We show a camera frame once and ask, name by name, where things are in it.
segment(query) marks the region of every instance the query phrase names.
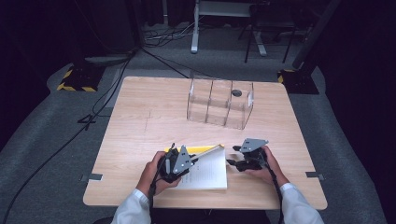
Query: white paper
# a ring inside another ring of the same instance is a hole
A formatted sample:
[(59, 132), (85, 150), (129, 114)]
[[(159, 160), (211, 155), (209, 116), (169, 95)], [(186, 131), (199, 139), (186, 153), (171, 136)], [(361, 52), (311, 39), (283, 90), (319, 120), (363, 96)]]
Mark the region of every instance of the white paper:
[(224, 148), (199, 158), (175, 189), (227, 189)]

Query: wooden table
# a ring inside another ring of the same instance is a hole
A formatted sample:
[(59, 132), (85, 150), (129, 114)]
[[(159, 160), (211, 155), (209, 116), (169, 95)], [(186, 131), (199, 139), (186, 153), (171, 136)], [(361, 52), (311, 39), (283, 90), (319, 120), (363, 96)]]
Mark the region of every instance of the wooden table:
[[(226, 157), (232, 146), (245, 138), (267, 139), (279, 165), (311, 205), (327, 207), (289, 97), (282, 84), (254, 82), (254, 108), (245, 130), (187, 120), (191, 80), (164, 77), (127, 77), (108, 123), (93, 174), (84, 195), (87, 205), (118, 206), (132, 192), (155, 152), (177, 146), (207, 146), (223, 143)], [(227, 189), (167, 189), (155, 196), (155, 207), (278, 209), (273, 186), (239, 173), (227, 165)]]

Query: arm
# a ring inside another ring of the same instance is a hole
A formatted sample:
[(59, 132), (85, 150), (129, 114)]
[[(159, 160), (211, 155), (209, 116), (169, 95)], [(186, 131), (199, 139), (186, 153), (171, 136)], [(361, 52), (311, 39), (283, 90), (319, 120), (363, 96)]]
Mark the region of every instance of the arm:
[[(276, 175), (280, 191), (283, 196), (282, 211), (286, 224), (290, 223), (323, 223), (320, 214), (305, 199), (304, 195), (289, 182), (282, 173), (269, 147), (262, 147), (267, 155), (267, 161)], [(267, 169), (246, 170), (245, 173), (262, 179), (265, 183), (273, 184), (272, 177)]]
[[(150, 223), (149, 216), (149, 186), (157, 173), (157, 164), (165, 152), (158, 151), (151, 162), (146, 164), (146, 167), (140, 176), (136, 189), (125, 199), (125, 201), (117, 208), (111, 224), (134, 224), (134, 223)], [(158, 175), (156, 182), (155, 195), (163, 192), (164, 189), (177, 186), (180, 179), (169, 184), (160, 179)]]

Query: white shirt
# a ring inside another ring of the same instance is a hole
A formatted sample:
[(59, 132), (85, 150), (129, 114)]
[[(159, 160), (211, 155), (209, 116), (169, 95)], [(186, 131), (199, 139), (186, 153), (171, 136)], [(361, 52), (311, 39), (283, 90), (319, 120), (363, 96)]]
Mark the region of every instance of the white shirt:
[[(318, 213), (304, 195), (291, 183), (280, 187), (283, 196), (282, 211), (286, 224), (323, 223)], [(118, 207), (111, 224), (150, 223), (149, 199), (140, 190), (134, 191)]]

